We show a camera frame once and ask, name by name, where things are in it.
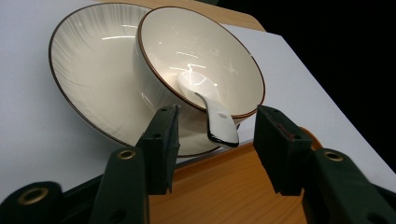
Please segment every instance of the white ceramic plate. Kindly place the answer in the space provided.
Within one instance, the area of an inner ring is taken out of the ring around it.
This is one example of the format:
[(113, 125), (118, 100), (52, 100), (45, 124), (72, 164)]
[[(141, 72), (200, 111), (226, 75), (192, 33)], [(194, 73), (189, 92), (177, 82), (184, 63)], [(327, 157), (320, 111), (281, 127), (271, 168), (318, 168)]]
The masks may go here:
[[(49, 43), (55, 81), (73, 108), (94, 128), (134, 146), (154, 116), (132, 73), (134, 35), (149, 8), (97, 4), (81, 8), (60, 22)], [(217, 147), (205, 133), (179, 129), (179, 157)]]

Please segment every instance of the spoon handle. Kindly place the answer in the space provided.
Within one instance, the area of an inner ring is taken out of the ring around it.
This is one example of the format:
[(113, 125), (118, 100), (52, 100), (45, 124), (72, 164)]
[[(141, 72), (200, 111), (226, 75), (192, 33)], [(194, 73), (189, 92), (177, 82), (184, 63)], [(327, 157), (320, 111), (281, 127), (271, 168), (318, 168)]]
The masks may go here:
[(209, 99), (198, 92), (206, 105), (207, 137), (221, 147), (238, 147), (239, 137), (230, 112), (216, 100)]

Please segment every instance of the white spoon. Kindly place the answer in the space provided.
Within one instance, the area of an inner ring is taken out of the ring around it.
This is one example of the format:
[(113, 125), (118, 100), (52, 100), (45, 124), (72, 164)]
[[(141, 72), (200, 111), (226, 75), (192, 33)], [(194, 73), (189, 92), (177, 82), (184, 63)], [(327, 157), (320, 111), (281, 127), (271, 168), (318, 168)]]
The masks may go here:
[(198, 105), (199, 101), (204, 101), (209, 140), (220, 147), (237, 147), (238, 132), (230, 113), (218, 100), (217, 85), (204, 75), (193, 71), (180, 73), (177, 81), (187, 99)]

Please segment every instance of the brass insert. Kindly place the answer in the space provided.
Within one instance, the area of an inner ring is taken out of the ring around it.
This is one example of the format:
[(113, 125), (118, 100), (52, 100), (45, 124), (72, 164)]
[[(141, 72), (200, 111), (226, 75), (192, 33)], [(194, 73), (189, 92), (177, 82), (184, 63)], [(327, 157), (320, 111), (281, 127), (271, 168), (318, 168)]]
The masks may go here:
[(326, 151), (324, 155), (331, 161), (342, 161), (344, 158), (338, 153)]
[(18, 203), (21, 205), (29, 205), (37, 203), (47, 196), (49, 190), (46, 188), (32, 188), (26, 190), (21, 197), (18, 198)]
[(120, 152), (118, 157), (121, 160), (129, 160), (129, 159), (133, 158), (135, 154), (136, 153), (133, 150), (128, 149), (128, 150), (124, 150), (124, 151)]

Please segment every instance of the orange wooden surface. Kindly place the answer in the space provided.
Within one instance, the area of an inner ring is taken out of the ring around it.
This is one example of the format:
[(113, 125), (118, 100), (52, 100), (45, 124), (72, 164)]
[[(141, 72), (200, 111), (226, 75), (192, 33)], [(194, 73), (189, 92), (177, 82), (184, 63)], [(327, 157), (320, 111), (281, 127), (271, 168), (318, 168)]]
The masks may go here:
[(306, 223), (302, 196), (275, 194), (252, 144), (176, 169), (150, 223)]
[(218, 23), (265, 31), (262, 25), (252, 16), (232, 11), (224, 7), (215, 7), (194, 0), (96, 0), (103, 3), (128, 3), (142, 7), (184, 7), (199, 12)]

